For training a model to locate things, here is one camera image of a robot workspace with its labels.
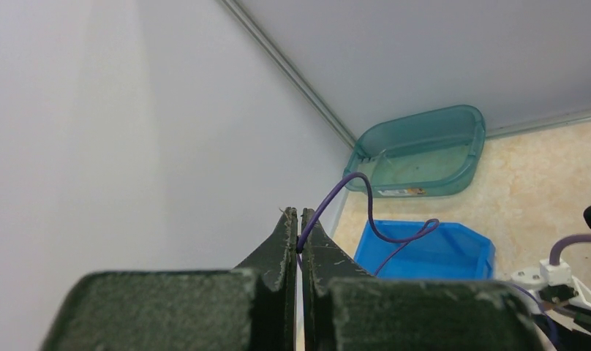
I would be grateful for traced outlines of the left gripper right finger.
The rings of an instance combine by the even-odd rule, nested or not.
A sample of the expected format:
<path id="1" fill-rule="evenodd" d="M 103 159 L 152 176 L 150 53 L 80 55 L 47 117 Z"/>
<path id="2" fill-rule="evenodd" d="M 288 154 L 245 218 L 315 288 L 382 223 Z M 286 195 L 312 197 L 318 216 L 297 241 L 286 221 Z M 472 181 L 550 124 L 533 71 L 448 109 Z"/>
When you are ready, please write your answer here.
<path id="1" fill-rule="evenodd" d="M 542 350 L 520 297 L 496 281 L 382 280 L 328 237 L 315 212 L 301 254 L 306 350 Z"/>

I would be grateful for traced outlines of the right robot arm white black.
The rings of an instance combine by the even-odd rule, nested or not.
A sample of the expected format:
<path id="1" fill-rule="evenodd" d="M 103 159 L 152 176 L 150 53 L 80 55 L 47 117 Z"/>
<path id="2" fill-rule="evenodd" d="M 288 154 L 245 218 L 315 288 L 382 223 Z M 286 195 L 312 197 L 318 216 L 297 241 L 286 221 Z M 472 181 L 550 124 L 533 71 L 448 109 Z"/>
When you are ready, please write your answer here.
<path id="1" fill-rule="evenodd" d="M 584 210 L 583 218 L 591 230 L 591 205 Z M 567 312 L 577 326 L 587 331 L 559 332 L 557 339 L 551 339 L 552 343 L 564 350 L 591 350 L 591 289 L 572 274 L 569 264 L 562 259 L 562 252 L 576 244 L 591 244 L 591 233 L 560 239 L 551 248 L 549 257 L 540 261 L 546 283 L 538 296 L 554 309 Z"/>

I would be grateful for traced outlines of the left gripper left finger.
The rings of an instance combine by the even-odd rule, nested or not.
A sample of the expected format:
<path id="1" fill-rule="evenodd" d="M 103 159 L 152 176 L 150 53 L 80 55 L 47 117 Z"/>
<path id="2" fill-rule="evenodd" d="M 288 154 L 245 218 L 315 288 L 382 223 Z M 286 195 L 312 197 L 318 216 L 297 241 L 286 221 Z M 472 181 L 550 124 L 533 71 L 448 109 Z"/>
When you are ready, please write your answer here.
<path id="1" fill-rule="evenodd" d="M 43 350 L 293 350 L 298 216 L 236 267 L 102 271 L 69 291 Z"/>

